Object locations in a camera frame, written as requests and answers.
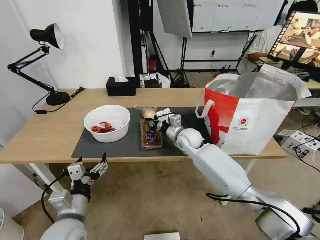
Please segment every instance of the shopping bag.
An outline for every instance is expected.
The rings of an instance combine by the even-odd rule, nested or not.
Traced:
[[[203,98],[201,114],[198,107]],[[297,76],[270,65],[260,72],[219,74],[196,104],[213,144],[227,154],[257,155],[277,131],[296,100],[311,96]]]

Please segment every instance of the table leg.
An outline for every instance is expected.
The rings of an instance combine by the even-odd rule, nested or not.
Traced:
[[[244,166],[242,166],[247,175],[256,162],[257,162],[256,159],[252,159],[249,162],[247,162]],[[221,201],[222,206],[226,206],[227,203],[228,201]]]
[[[52,172],[45,164],[29,163],[29,165],[47,185],[49,185],[56,179],[56,177],[52,174]],[[55,182],[50,188],[54,192],[64,189],[59,182]]]

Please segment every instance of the black tissue box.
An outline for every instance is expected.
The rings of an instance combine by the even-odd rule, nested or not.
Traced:
[[[115,82],[114,77],[109,77],[106,83],[108,96],[135,96],[136,79],[135,77],[126,77],[128,82]]]

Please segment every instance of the lamp arm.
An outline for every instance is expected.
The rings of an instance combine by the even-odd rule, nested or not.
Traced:
[[[48,85],[46,85],[46,84],[44,84],[44,83],[42,83],[42,82],[40,82],[40,81],[38,81],[38,80],[36,80],[36,79],[28,76],[27,74],[25,74],[25,73],[23,73],[23,72],[21,72],[21,69],[22,69],[22,68],[30,65],[31,63],[39,60],[40,58],[48,55],[48,54],[49,54],[49,48],[50,48],[50,47],[47,46],[47,45],[41,46],[41,47],[38,48],[36,51],[28,54],[27,56],[21,58],[20,60],[14,62],[14,63],[9,64],[9,65],[8,65],[8,70],[11,71],[11,72],[13,72],[13,73],[15,73],[15,74],[17,74],[17,75],[19,75],[19,76],[21,76],[21,77],[23,77],[23,78],[25,78],[25,79],[27,79],[28,81],[36,84],[37,86],[39,86],[39,87],[47,90],[47,91],[50,92],[50,93],[55,93],[55,92],[57,92],[57,91],[54,90],[53,87],[49,87]],[[40,55],[39,57],[33,59],[33,60],[23,62],[23,60],[31,57],[32,55],[36,54],[36,53],[39,52],[39,51],[43,51],[44,53],[43,53],[42,55]]]

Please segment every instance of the lamp shade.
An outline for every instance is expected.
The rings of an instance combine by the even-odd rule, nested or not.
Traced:
[[[31,29],[30,36],[38,42],[48,42],[52,46],[63,49],[63,38],[58,24],[52,23],[45,30]]]

